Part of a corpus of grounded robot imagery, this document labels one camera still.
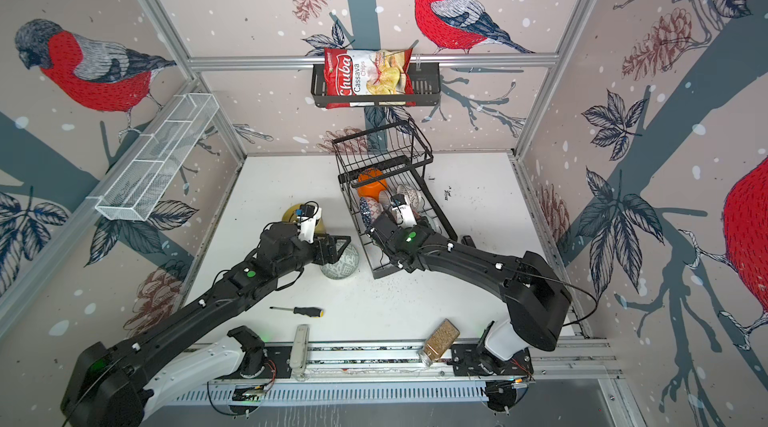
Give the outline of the orange white patterned bowl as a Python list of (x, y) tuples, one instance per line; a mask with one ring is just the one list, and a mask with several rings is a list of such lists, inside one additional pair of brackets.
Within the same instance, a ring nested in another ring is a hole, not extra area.
[(359, 266), (360, 256), (356, 247), (352, 244), (347, 246), (340, 259), (333, 264), (325, 264), (320, 270), (321, 273), (331, 280), (342, 280), (354, 274)]

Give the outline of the blue triangle patterned bowl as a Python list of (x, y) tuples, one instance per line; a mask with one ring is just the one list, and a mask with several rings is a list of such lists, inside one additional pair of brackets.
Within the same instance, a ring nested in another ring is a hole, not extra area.
[(382, 205), (371, 197), (359, 198), (360, 216), (366, 229), (383, 213)]

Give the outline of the orange plastic bowl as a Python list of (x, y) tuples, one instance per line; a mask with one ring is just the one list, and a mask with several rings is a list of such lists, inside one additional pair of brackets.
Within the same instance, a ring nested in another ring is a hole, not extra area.
[(382, 192), (388, 191), (387, 180), (383, 172), (376, 168), (368, 168), (359, 174), (357, 178), (357, 194), (361, 198), (370, 198), (378, 201)]

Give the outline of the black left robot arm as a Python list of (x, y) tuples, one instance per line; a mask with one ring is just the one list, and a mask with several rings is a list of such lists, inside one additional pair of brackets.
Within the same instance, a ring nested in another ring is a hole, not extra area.
[(311, 242), (297, 225), (268, 224), (257, 247), (224, 271), (197, 299), (149, 330), (107, 348), (97, 342), (77, 358), (60, 404), (70, 426), (137, 426), (149, 401), (149, 384), (187, 348), (224, 322), (280, 290), (279, 280), (309, 264), (337, 262), (348, 236), (320, 235)]

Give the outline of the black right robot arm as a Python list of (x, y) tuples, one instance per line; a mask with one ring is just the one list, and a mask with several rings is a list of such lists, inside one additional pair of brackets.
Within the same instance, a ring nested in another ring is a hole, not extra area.
[(572, 296), (544, 258), (481, 251), (428, 226), (398, 226), (386, 214), (366, 230), (397, 268), (446, 274), (479, 287), (505, 305), (510, 324), (527, 345), (551, 352), (558, 343)]

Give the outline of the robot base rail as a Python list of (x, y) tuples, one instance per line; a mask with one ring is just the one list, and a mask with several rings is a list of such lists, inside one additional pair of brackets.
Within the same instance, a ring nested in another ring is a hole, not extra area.
[(425, 365), (416, 341), (317, 342), (303, 356), (287, 343), (271, 344), (264, 370), (254, 378), (227, 373), (235, 359), (222, 343), (202, 346), (166, 367), (150, 382), (145, 414), (166, 406), (208, 406), (230, 415), (261, 407), (327, 404), (495, 401), (508, 407), (511, 390), (547, 380), (620, 377), (605, 341), (566, 339), (547, 353), (517, 353), (492, 366), (476, 340), (460, 341), (438, 361)]

